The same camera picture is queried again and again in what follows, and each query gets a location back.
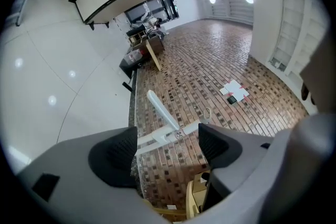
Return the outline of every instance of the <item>desk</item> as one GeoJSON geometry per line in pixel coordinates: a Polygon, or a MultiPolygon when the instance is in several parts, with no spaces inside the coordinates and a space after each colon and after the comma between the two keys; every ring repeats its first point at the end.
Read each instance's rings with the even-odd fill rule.
{"type": "MultiPolygon", "coordinates": [[[[164,50],[164,46],[162,44],[162,41],[159,37],[155,36],[150,38],[149,40],[149,44],[152,47],[153,52],[157,55],[160,52],[162,52],[164,50]]],[[[126,61],[124,59],[122,59],[119,67],[121,68],[122,71],[124,71],[124,73],[131,78],[132,77],[132,71],[133,70],[137,70],[139,67],[141,67],[146,61],[151,60],[152,57],[146,47],[146,40],[143,40],[140,44],[135,45],[132,50],[137,50],[137,49],[141,49],[144,52],[144,55],[142,56],[142,58],[139,61],[134,62],[131,65],[128,65],[126,63],[126,61]]]]}

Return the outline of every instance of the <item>tiled floor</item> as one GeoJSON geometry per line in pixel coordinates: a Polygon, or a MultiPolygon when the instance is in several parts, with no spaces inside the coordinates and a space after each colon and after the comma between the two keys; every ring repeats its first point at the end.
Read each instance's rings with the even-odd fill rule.
{"type": "MultiPolygon", "coordinates": [[[[307,115],[288,87],[248,56],[252,30],[220,20],[199,20],[171,30],[159,56],[163,70],[149,62],[139,69],[136,121],[140,136],[164,123],[146,98],[153,90],[181,127],[195,121],[206,107],[212,123],[229,129],[274,136],[307,115]],[[234,105],[219,92],[231,79],[250,95],[234,105]]],[[[144,196],[154,206],[185,208],[187,183],[206,169],[198,133],[140,155],[144,196]]]]}

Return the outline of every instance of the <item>black frame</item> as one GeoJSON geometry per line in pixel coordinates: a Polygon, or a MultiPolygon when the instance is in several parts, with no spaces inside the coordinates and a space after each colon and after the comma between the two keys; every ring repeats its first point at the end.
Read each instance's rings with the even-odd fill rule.
{"type": "MultiPolygon", "coordinates": [[[[134,24],[137,20],[139,20],[139,19],[141,18],[141,16],[139,16],[139,17],[137,17],[137,18],[131,20],[131,17],[129,16],[129,13],[128,13],[128,12],[131,11],[131,10],[133,10],[133,9],[135,9],[135,8],[137,8],[137,7],[139,7],[139,6],[141,6],[141,5],[143,5],[144,3],[148,3],[148,2],[150,2],[150,1],[152,1],[152,0],[144,1],[144,2],[138,4],[138,5],[134,6],[134,7],[131,7],[130,9],[128,9],[128,10],[126,10],[126,11],[124,12],[124,13],[126,14],[127,19],[129,20],[130,23],[134,24]]],[[[172,6],[172,5],[169,5],[169,3],[167,3],[166,0],[160,0],[160,2],[163,4],[162,7],[157,8],[157,9],[155,9],[155,10],[152,10],[151,13],[152,13],[152,14],[155,14],[155,13],[157,13],[157,12],[161,12],[161,11],[163,11],[163,10],[166,12],[166,15],[167,15],[167,18],[168,18],[168,19],[167,19],[167,20],[163,20],[163,18],[161,18],[161,19],[162,19],[161,24],[164,24],[164,23],[166,23],[166,22],[170,22],[171,20],[175,20],[175,19],[178,19],[178,18],[180,17],[180,16],[178,15],[177,10],[176,10],[175,8],[171,9],[171,6],[172,6]]]]}

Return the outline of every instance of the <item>gray panel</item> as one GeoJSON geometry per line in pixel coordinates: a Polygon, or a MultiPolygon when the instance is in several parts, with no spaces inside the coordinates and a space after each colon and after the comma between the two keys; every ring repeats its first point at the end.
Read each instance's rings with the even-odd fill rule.
{"type": "Polygon", "coordinates": [[[226,199],[193,219],[193,224],[257,223],[263,201],[281,167],[289,135],[290,130],[277,133],[265,157],[247,180],[226,199]]]}
{"type": "MultiPolygon", "coordinates": [[[[213,125],[212,127],[219,132],[223,131],[221,127],[213,125]]],[[[260,146],[264,143],[272,143],[273,137],[235,132],[229,129],[226,129],[223,134],[237,140],[242,145],[243,152],[228,167],[213,169],[211,176],[221,179],[221,184],[233,192],[247,179],[266,155],[268,150],[260,146]]]]}
{"type": "Polygon", "coordinates": [[[126,129],[58,143],[27,166],[19,178],[31,189],[42,173],[60,176],[49,203],[37,199],[66,222],[130,224],[143,219],[147,223],[168,223],[142,201],[135,189],[110,187],[89,167],[90,149],[126,129]]]}

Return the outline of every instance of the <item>white plastic bar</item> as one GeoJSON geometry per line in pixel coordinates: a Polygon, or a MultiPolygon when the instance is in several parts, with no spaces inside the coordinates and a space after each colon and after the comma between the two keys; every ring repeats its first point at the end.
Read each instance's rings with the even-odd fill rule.
{"type": "Polygon", "coordinates": [[[148,135],[145,135],[143,137],[138,138],[138,145],[142,145],[144,143],[152,141],[153,139],[160,142],[161,141],[160,137],[166,136],[167,134],[169,134],[173,131],[175,131],[175,129],[167,124],[167,125],[155,130],[154,132],[152,132],[148,135]]]}
{"type": "Polygon", "coordinates": [[[176,137],[176,133],[179,133],[179,137],[183,137],[183,136],[191,134],[192,132],[195,132],[195,131],[198,130],[198,124],[200,124],[200,123],[201,122],[199,120],[194,121],[193,123],[187,125],[185,128],[183,128],[181,130],[178,130],[178,131],[175,131],[174,133],[171,133],[169,136],[164,137],[165,141],[155,142],[151,145],[148,145],[148,146],[145,146],[145,147],[142,147],[142,148],[138,149],[136,155],[140,155],[140,154],[146,153],[148,151],[155,150],[155,149],[157,149],[161,146],[164,146],[166,144],[170,144],[170,143],[173,143],[173,142],[177,141],[178,138],[176,137]]]}
{"type": "Polygon", "coordinates": [[[191,134],[192,132],[195,132],[198,130],[198,125],[200,124],[201,122],[199,120],[197,121],[194,121],[193,123],[187,125],[186,127],[182,128],[184,134],[188,135],[188,134],[191,134]]]}
{"type": "Polygon", "coordinates": [[[147,98],[155,107],[156,111],[165,119],[168,124],[148,135],[138,138],[138,145],[142,145],[152,140],[156,140],[156,142],[138,149],[136,155],[140,155],[148,151],[155,150],[166,144],[175,142],[181,137],[189,135],[192,132],[198,130],[198,125],[201,123],[200,120],[194,121],[193,123],[180,129],[177,121],[169,114],[168,110],[153,91],[149,90],[147,92],[147,98]]]}
{"type": "Polygon", "coordinates": [[[168,110],[165,108],[165,106],[162,104],[160,99],[156,96],[155,92],[152,90],[149,90],[147,92],[147,98],[152,103],[152,105],[155,107],[156,111],[165,119],[165,121],[176,131],[180,129],[179,124],[177,121],[170,115],[168,110]]]}

